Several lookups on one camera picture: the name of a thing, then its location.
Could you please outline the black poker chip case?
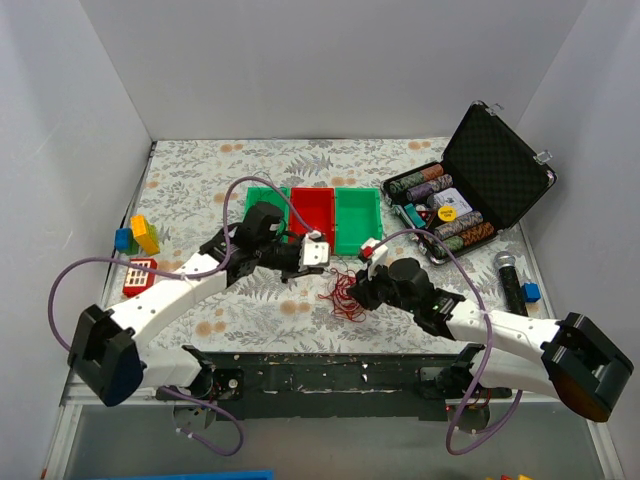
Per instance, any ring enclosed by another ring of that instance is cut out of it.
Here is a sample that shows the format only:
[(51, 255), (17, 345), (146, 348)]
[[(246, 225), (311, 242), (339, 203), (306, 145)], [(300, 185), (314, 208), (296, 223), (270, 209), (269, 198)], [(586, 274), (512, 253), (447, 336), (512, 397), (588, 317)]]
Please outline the black poker chip case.
[[(515, 226), (555, 184), (549, 154), (536, 153), (482, 101), (471, 104), (438, 162), (385, 179), (384, 200), (408, 228), (439, 238), (417, 237), (419, 250), (434, 264), (449, 261), (440, 243), (460, 257)], [(456, 188), (473, 211), (442, 222), (435, 193)]]

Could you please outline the black microphone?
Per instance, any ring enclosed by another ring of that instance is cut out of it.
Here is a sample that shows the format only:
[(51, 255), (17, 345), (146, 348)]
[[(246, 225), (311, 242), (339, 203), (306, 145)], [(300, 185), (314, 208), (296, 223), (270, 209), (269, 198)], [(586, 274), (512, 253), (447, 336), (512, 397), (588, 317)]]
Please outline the black microphone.
[(507, 310), (516, 315), (527, 316), (524, 294), (515, 268), (515, 257), (507, 251), (498, 252), (494, 265), (504, 292)]

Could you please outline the red plastic bin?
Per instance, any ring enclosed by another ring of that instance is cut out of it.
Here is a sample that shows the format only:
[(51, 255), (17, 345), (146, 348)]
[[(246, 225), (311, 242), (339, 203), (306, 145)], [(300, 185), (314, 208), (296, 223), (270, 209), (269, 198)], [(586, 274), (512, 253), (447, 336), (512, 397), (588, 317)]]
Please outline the red plastic bin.
[(291, 190), (291, 202), (302, 219), (320, 231), (334, 250), (335, 192), (333, 188), (296, 187)]

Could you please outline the green plastic bin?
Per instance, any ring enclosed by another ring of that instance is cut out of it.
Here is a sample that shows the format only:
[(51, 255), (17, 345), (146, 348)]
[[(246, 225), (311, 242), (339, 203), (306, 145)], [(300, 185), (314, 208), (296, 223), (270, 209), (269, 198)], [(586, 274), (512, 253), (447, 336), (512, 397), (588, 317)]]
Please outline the green plastic bin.
[(380, 192), (374, 188), (336, 188), (335, 221), (335, 253), (358, 255), (367, 240), (383, 236)]
[(258, 202), (275, 205), (283, 212), (283, 219), (278, 229), (278, 233), (282, 234), (287, 229), (289, 221), (290, 208), (287, 202), (270, 187), (249, 187), (245, 198), (244, 214), (247, 214), (249, 209)]

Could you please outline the small blue toy brick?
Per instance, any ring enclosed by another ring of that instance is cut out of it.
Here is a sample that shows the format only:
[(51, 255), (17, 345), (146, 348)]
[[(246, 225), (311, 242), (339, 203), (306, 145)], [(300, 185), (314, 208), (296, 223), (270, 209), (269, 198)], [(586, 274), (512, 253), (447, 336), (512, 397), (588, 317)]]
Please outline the small blue toy brick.
[(536, 303), (541, 299), (541, 291), (536, 283), (526, 282), (522, 285), (521, 290), (526, 303)]

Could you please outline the black table front frame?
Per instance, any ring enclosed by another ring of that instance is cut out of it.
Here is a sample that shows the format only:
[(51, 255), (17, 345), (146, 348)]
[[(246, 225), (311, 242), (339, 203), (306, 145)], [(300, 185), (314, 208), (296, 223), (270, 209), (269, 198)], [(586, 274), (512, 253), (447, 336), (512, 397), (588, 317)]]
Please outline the black table front frame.
[(415, 417), (444, 421), (469, 386), (473, 349), (459, 354), (197, 353), (184, 387), (240, 420)]

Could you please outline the blue plastic bin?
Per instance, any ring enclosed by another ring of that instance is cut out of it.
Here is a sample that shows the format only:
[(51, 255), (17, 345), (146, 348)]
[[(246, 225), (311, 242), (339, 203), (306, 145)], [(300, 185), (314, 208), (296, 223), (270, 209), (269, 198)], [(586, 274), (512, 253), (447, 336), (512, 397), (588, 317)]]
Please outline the blue plastic bin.
[(181, 474), (157, 474), (136, 476), (96, 476), (99, 480), (274, 480), (270, 469), (241, 470), (228, 472), (204, 472)]

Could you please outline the left green plastic bin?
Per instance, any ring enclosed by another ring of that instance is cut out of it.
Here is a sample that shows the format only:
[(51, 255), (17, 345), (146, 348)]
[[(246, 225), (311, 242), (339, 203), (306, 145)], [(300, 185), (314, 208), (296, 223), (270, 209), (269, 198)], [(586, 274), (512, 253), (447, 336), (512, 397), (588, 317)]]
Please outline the left green plastic bin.
[(278, 233), (282, 234), (287, 229), (289, 221), (290, 208), (287, 202), (270, 187), (249, 187), (245, 198), (244, 214), (247, 214), (249, 209), (258, 202), (275, 205), (283, 212), (283, 219), (278, 229)]

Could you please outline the white card deck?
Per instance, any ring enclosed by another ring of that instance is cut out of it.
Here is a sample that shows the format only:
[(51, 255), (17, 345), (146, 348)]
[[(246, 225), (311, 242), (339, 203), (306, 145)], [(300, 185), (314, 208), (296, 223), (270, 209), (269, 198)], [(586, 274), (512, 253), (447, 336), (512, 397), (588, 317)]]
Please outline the white card deck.
[(471, 204), (454, 187), (437, 192), (433, 196), (433, 203), (436, 207), (452, 207), (458, 216), (468, 214), (473, 211)]

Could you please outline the floral table mat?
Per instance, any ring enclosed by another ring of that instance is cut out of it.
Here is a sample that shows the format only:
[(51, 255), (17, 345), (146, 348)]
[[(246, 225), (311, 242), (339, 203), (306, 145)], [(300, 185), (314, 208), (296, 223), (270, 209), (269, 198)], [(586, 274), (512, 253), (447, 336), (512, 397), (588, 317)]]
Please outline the floral table mat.
[[(243, 217), (247, 189), (259, 179), (280, 187), (368, 187), (439, 160), (447, 139), (221, 140), (157, 144), (135, 205), (158, 230), (156, 260), (178, 269), (220, 228)], [(334, 316), (332, 273), (287, 284), (257, 269), (171, 323), (151, 348), (202, 351), (453, 354), (462, 344), (427, 335), (383, 306), (356, 320)]]

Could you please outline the right green plastic bin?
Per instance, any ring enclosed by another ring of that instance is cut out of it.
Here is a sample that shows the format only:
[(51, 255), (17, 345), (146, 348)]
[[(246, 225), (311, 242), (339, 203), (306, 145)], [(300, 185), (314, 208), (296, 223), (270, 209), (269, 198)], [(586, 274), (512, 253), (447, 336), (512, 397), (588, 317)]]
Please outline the right green plastic bin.
[(358, 255), (367, 240), (383, 236), (380, 192), (374, 188), (336, 188), (335, 221), (335, 253)]

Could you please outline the red window toy brick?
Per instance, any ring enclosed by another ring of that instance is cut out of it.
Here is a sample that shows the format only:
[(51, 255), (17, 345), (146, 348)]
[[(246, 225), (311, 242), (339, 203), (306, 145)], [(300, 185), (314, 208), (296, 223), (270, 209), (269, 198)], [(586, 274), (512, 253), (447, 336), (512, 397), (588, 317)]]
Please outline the red window toy brick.
[(134, 265), (134, 268), (129, 267), (127, 269), (122, 288), (122, 294), (127, 298), (140, 295), (155, 282), (155, 274), (140, 270), (140, 267), (157, 268), (157, 262), (152, 258), (133, 258), (130, 263)]

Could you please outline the yellow dealer button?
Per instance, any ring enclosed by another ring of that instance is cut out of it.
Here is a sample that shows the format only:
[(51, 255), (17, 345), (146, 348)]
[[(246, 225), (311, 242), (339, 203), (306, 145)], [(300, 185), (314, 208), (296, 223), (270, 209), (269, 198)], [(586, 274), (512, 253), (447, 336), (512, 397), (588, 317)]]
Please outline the yellow dealer button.
[(445, 205), (438, 209), (437, 216), (442, 222), (452, 222), (457, 218), (457, 211), (454, 207)]

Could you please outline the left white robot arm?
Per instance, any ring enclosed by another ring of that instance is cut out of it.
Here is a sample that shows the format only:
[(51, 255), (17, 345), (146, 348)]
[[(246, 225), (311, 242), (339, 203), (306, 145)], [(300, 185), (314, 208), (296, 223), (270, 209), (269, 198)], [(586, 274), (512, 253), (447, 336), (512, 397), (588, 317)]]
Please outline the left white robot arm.
[(80, 315), (68, 364), (107, 407), (144, 387), (174, 387), (193, 400), (215, 388), (210, 360), (193, 346), (155, 350), (161, 331), (208, 297), (221, 293), (258, 267), (278, 271), (282, 281), (323, 272), (330, 245), (308, 229), (283, 241), (277, 206), (258, 202), (231, 231), (219, 231), (170, 279), (162, 280), (106, 310), (96, 305)]

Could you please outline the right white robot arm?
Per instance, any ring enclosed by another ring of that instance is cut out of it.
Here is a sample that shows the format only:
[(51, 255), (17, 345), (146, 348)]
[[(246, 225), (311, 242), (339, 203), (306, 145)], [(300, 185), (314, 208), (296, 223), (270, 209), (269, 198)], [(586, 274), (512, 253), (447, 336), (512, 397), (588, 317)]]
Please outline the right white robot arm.
[(483, 312), (464, 296), (433, 286), (415, 259), (365, 268), (348, 294), (366, 310), (385, 304), (412, 314), (435, 337), (482, 344), (489, 361), (474, 360), (452, 373), (454, 389), (475, 397), (484, 389), (509, 388), (562, 401), (594, 422), (609, 420), (634, 366), (588, 317), (563, 320)]

